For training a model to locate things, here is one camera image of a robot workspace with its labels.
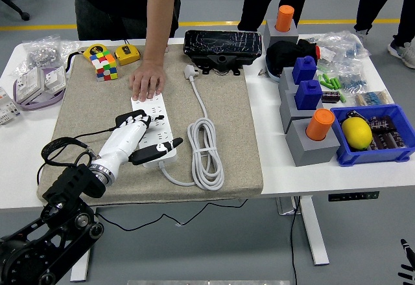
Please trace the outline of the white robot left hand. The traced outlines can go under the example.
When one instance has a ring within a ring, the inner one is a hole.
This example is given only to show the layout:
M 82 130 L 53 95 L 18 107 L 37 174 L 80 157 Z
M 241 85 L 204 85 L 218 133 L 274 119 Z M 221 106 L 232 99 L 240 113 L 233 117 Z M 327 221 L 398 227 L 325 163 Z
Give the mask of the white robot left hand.
M 122 164 L 131 162 L 133 165 L 141 165 L 167 155 L 183 143 L 181 137 L 142 149 L 137 147 L 150 123 L 163 118 L 163 115 L 147 115 L 142 109 L 119 115 L 116 118 L 116 129 L 101 148 L 98 158 L 91 162 L 89 169 L 107 185 L 117 179 Z

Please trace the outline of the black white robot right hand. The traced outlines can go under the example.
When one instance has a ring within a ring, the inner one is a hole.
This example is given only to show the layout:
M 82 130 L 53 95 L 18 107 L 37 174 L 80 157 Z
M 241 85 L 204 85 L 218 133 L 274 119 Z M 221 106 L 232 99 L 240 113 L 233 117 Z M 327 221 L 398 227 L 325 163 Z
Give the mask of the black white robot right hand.
M 402 284 L 414 284 L 414 251 L 405 239 L 400 240 L 405 252 L 408 264 L 402 264 L 403 271 L 398 272 L 398 276 L 403 279 Z

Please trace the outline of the person's left hand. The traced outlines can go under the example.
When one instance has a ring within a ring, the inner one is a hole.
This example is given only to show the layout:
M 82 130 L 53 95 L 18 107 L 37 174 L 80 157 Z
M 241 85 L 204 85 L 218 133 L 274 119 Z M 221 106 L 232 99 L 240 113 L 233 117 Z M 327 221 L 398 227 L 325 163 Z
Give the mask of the person's left hand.
M 140 102 L 152 99 L 154 95 L 163 91 L 165 81 L 166 74 L 162 63 L 143 60 L 128 79 L 129 88 L 132 90 L 132 99 Z

